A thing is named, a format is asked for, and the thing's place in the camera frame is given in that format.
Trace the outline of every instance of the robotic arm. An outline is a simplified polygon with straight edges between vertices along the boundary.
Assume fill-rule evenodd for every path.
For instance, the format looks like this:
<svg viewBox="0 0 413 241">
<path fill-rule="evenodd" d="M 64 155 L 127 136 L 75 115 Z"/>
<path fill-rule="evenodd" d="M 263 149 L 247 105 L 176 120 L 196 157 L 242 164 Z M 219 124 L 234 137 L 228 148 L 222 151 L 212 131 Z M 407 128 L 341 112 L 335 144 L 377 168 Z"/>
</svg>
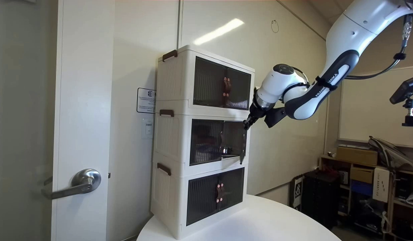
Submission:
<svg viewBox="0 0 413 241">
<path fill-rule="evenodd" d="M 395 18 L 413 14 L 413 0 L 354 0 L 326 36 L 326 62 L 321 76 L 309 85 L 292 66 L 276 64 L 254 92 L 248 128 L 264 116 L 268 127 L 282 117 L 310 117 L 321 101 L 355 66 L 361 53 Z M 284 105 L 274 108 L 280 100 Z"/>
</svg>

